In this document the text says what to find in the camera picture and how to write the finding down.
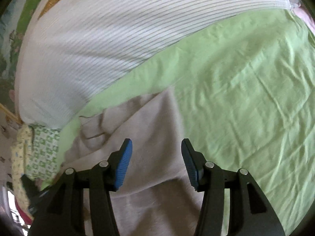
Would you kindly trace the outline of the white striped duvet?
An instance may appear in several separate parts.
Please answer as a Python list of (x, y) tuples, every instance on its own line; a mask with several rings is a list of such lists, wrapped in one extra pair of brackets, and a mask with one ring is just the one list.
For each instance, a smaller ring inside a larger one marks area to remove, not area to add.
[(16, 73), (24, 123), (61, 128), (97, 93), (165, 47), (249, 10), (290, 0), (60, 0), (35, 11)]

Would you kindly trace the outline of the yellow patterned cloth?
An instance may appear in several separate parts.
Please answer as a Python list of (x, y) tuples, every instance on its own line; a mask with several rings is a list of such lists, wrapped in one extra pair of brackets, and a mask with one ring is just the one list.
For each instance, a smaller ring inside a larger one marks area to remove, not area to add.
[(12, 153), (12, 184), (17, 203), (21, 210), (33, 220), (28, 211), (29, 199), (23, 188), (21, 177), (26, 173), (26, 167), (32, 150), (32, 129), (23, 125), (17, 132), (16, 140), (11, 146)]

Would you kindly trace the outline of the green patterned pillow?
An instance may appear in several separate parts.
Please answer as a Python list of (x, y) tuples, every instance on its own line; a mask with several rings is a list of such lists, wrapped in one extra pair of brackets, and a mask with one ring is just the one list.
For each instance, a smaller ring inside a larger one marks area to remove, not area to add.
[(32, 179), (52, 181), (57, 172), (60, 132), (42, 125), (31, 125), (34, 133), (26, 174)]

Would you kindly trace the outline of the beige fuzzy sweater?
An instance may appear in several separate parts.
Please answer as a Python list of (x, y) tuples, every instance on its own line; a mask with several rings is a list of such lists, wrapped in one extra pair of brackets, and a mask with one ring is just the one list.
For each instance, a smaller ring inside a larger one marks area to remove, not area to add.
[(132, 140), (130, 164), (110, 198), (120, 235), (193, 235), (203, 195), (190, 184), (181, 154), (182, 118), (173, 89), (140, 95), (91, 117), (60, 169), (91, 169)]

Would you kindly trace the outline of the pink cloth at bedside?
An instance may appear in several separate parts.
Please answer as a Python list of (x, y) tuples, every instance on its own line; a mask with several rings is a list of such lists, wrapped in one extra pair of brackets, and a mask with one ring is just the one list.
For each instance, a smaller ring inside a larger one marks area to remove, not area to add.
[(311, 30), (312, 34), (315, 35), (315, 24), (314, 19), (311, 16), (311, 13), (308, 11), (308, 9), (301, 3), (294, 3), (292, 5), (293, 13), (299, 17)]

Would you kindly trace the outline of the light green bed sheet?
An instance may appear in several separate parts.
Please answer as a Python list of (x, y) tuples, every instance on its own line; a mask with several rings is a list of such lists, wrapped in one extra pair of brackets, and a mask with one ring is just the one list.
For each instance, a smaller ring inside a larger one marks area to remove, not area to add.
[(185, 37), (95, 95), (90, 117), (173, 89), (184, 137), (248, 169), (286, 235), (314, 201), (314, 34), (293, 12), (249, 11)]

